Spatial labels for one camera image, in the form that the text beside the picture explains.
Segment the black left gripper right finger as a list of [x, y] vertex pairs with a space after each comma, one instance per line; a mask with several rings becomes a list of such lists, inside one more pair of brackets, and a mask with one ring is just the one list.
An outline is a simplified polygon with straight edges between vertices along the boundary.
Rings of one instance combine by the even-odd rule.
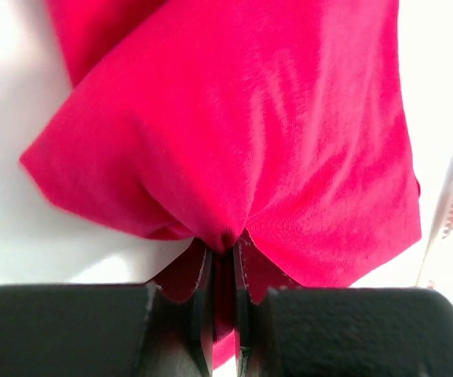
[[453, 376], [453, 305], [420, 288], [306, 288], [234, 246], [240, 376]]

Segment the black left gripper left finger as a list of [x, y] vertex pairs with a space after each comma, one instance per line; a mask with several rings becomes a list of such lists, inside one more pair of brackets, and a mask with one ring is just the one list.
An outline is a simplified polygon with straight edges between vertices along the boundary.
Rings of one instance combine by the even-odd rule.
[[0, 286], [0, 376], [208, 376], [212, 255], [142, 284]]

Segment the crimson pink t shirt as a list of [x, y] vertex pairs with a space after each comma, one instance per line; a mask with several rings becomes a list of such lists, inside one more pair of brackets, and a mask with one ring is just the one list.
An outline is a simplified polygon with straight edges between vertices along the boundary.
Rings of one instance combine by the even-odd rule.
[[20, 161], [55, 206], [216, 252], [213, 363], [235, 352], [244, 236], [306, 287], [420, 240], [396, 1], [50, 1], [73, 90]]

